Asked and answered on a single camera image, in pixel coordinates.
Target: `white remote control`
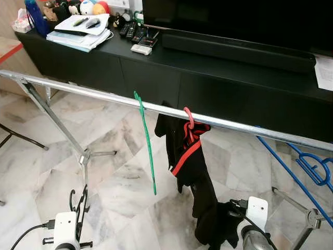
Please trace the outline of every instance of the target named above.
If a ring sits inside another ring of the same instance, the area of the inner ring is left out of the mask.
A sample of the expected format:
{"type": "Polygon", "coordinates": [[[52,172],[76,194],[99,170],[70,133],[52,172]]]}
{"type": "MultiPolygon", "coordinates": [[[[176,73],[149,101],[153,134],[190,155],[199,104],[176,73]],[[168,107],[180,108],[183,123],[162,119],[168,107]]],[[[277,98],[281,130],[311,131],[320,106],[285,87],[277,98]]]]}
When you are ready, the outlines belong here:
{"type": "Polygon", "coordinates": [[[149,47],[142,46],[142,45],[134,44],[131,48],[131,51],[141,53],[141,54],[144,54],[145,56],[148,56],[151,53],[152,49],[149,47]]]}

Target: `black cable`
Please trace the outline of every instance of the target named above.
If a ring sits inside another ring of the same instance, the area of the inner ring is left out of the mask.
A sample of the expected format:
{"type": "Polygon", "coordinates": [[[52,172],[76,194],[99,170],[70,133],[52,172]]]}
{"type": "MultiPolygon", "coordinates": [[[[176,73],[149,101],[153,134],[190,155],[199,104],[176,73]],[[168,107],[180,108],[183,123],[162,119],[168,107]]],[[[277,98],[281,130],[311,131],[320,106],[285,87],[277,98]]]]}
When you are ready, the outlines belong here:
{"type": "Polygon", "coordinates": [[[48,228],[48,229],[54,229],[54,225],[55,225],[55,220],[49,220],[47,223],[38,225],[38,226],[34,226],[32,228],[29,228],[28,230],[26,230],[26,232],[24,232],[24,234],[22,234],[20,236],[20,238],[17,239],[17,241],[14,243],[14,245],[11,247],[10,250],[14,250],[14,248],[16,247],[16,245],[20,242],[20,240],[26,236],[30,231],[36,229],[36,228],[48,228]]]}
{"type": "Polygon", "coordinates": [[[261,228],[259,228],[252,220],[250,220],[246,215],[244,215],[236,206],[236,204],[233,202],[233,200],[230,200],[231,204],[233,205],[234,209],[236,210],[236,212],[238,212],[240,214],[241,217],[243,217],[243,219],[246,219],[249,223],[251,223],[255,229],[257,229],[268,241],[268,243],[272,246],[272,248],[274,250],[278,250],[276,248],[276,246],[274,245],[274,243],[271,241],[271,239],[265,234],[264,231],[261,230],[261,228]]]}

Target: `pen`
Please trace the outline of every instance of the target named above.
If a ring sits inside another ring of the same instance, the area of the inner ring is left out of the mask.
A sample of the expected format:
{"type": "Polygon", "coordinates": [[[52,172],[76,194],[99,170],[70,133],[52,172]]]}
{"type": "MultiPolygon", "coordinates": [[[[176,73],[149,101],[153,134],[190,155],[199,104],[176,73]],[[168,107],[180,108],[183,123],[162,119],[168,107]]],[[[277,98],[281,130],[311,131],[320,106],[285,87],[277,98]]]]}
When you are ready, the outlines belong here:
{"type": "Polygon", "coordinates": [[[88,20],[89,18],[82,18],[78,21],[76,21],[74,24],[73,24],[73,27],[76,27],[76,26],[79,26],[80,24],[82,24],[83,22],[85,22],[86,20],[88,20]]]}

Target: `television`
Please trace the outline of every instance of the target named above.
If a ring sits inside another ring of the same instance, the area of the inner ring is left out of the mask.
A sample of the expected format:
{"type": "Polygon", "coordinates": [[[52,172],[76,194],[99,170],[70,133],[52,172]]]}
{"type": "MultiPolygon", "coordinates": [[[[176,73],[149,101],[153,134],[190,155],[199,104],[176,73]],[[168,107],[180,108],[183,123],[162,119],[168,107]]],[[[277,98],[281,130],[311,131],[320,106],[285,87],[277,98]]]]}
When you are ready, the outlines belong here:
{"type": "Polygon", "coordinates": [[[143,0],[148,26],[332,56],[332,8],[317,6],[292,0],[143,0]]]}

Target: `red strip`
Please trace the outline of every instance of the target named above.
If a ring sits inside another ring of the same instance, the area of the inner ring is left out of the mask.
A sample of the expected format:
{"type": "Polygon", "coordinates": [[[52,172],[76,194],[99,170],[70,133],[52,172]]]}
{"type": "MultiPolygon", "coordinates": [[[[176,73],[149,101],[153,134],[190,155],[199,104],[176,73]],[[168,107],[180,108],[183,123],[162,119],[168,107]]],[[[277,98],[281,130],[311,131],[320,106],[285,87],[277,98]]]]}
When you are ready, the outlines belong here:
{"type": "Polygon", "coordinates": [[[193,146],[191,146],[189,148],[188,151],[185,152],[184,155],[181,156],[181,158],[179,159],[176,167],[174,168],[174,170],[172,170],[172,174],[174,176],[176,176],[179,172],[179,170],[182,168],[184,162],[187,160],[187,158],[194,153],[195,150],[197,150],[199,147],[201,146],[201,141],[197,141],[195,144],[193,144],[193,146]]]}
{"type": "Polygon", "coordinates": [[[19,51],[22,48],[23,48],[22,43],[20,43],[16,47],[14,47],[12,50],[10,50],[8,53],[6,53],[5,55],[3,55],[0,58],[0,64],[3,63],[5,60],[7,60],[9,57],[11,57],[13,54],[15,54],[17,51],[19,51]]]}

